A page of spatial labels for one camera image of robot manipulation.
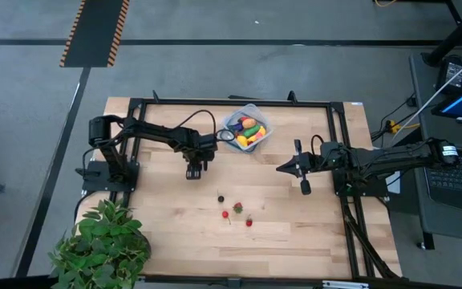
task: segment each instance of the wooden table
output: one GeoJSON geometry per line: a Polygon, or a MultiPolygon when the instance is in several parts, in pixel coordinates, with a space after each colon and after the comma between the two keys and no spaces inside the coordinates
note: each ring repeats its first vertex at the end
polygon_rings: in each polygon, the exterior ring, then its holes
{"type": "MultiPolygon", "coordinates": [[[[126,116],[129,98],[111,97],[104,114],[126,116]]],[[[370,148],[370,133],[363,106],[345,103],[353,147],[370,148]]],[[[198,109],[211,111],[220,124],[238,107],[148,104],[146,121],[174,127],[198,109]]],[[[145,275],[241,276],[255,278],[349,279],[346,239],[339,199],[331,174],[308,175],[312,194],[303,196],[299,181],[275,168],[294,153],[294,139],[310,151],[315,133],[330,140],[323,108],[260,107],[274,126],[272,136],[256,151],[236,153],[219,143],[215,160],[198,181],[185,179],[186,162],[166,144],[140,142],[140,175],[130,207],[144,225],[152,245],[145,275]],[[225,197],[224,203],[217,196],[225,197]],[[244,211],[232,206],[241,202],[244,211]],[[230,215],[231,224],[221,216],[230,215]],[[245,226],[250,215],[251,227],[245,226]]],[[[338,116],[334,116],[340,138],[338,116]]],[[[193,117],[185,127],[211,133],[206,114],[193,117]]],[[[115,126],[112,132],[119,129],[115,126]]],[[[99,153],[96,159],[102,160],[99,153]]],[[[89,207],[106,198],[95,193],[80,206],[78,220],[89,207]]],[[[386,208],[373,197],[363,197],[367,233],[390,268],[400,275],[399,260],[386,208]]],[[[361,246],[356,240],[360,272],[365,275],[361,246]]]]}

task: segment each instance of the plastic container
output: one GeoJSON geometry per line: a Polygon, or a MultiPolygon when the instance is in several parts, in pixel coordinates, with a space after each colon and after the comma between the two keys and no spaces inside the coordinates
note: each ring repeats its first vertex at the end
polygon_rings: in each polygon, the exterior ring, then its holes
{"type": "Polygon", "coordinates": [[[262,141],[266,140],[266,138],[269,137],[270,134],[272,134],[272,132],[274,131],[274,127],[270,124],[266,117],[264,117],[261,114],[259,108],[257,108],[257,106],[254,104],[247,104],[243,108],[236,110],[235,112],[233,112],[233,114],[231,114],[231,116],[227,116],[223,119],[222,125],[224,126],[224,128],[229,129],[229,126],[237,124],[238,120],[244,116],[254,118],[259,125],[262,125],[265,128],[266,134],[261,139],[254,141],[252,144],[249,144],[246,147],[242,146],[238,142],[238,140],[233,140],[227,142],[226,144],[240,152],[252,153],[257,145],[259,145],[262,141]]]}

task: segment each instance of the concrete floor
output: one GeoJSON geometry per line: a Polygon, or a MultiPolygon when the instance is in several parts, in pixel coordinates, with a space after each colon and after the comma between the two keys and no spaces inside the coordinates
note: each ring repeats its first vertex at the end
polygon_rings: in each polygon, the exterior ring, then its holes
{"type": "MultiPolygon", "coordinates": [[[[79,2],[0,0],[0,38],[65,38],[79,2]]],[[[462,14],[462,1],[456,2],[462,14]]],[[[442,39],[455,27],[444,4],[370,0],[135,0],[125,39],[442,39]]],[[[0,47],[0,278],[8,277],[59,138],[80,69],[58,67],[63,47],[0,47]]],[[[225,98],[230,94],[361,101],[371,130],[413,89],[410,47],[121,47],[116,65],[92,69],[30,274],[49,272],[48,252],[72,226],[87,122],[109,96],[225,98]]],[[[410,112],[402,108],[399,119],[410,112]]],[[[416,216],[392,214],[403,273],[462,285],[462,240],[417,249],[416,216]]],[[[173,288],[174,285],[147,285],[173,288]]]]}

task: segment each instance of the black desk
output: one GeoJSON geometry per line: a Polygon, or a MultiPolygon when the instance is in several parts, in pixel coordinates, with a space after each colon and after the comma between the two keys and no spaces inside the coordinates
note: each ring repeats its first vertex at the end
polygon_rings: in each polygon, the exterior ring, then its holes
{"type": "MultiPolygon", "coordinates": [[[[420,107],[436,92],[433,87],[438,77],[439,68],[429,67],[420,54],[410,57],[411,77],[415,87],[416,102],[420,107]]],[[[433,103],[438,103],[444,96],[437,96],[433,103]]],[[[429,137],[445,139],[462,148],[462,124],[452,118],[434,116],[431,109],[419,115],[420,128],[406,136],[397,145],[425,140],[429,137]]],[[[416,192],[419,201],[420,223],[424,232],[426,247],[432,249],[432,234],[442,234],[462,238],[462,210],[446,206],[431,200],[423,169],[414,169],[404,175],[401,181],[401,193],[416,192]]]]}

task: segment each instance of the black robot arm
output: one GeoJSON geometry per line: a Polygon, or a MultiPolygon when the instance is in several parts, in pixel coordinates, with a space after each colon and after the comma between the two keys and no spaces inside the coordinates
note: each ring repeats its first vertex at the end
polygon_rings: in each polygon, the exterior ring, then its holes
{"type": "Polygon", "coordinates": [[[295,140],[297,154],[277,171],[300,177],[302,193],[311,193],[307,173],[331,170],[344,172],[344,181],[356,186],[372,178],[386,177],[398,170],[421,167],[447,167],[459,163],[456,147],[445,140],[429,139],[416,144],[387,149],[354,149],[337,142],[320,145],[321,155],[302,153],[300,140],[295,140]]]}
{"type": "Polygon", "coordinates": [[[217,151],[217,136],[215,133],[200,135],[195,129],[166,128],[133,117],[98,116],[89,122],[90,146],[99,149],[108,163],[110,181],[123,182],[128,177],[126,154],[118,154],[116,146],[124,140],[138,137],[167,144],[174,153],[183,153],[188,162],[186,178],[195,180],[201,178],[201,170],[208,168],[217,151]],[[122,130],[111,137],[111,124],[116,123],[122,130]]]}

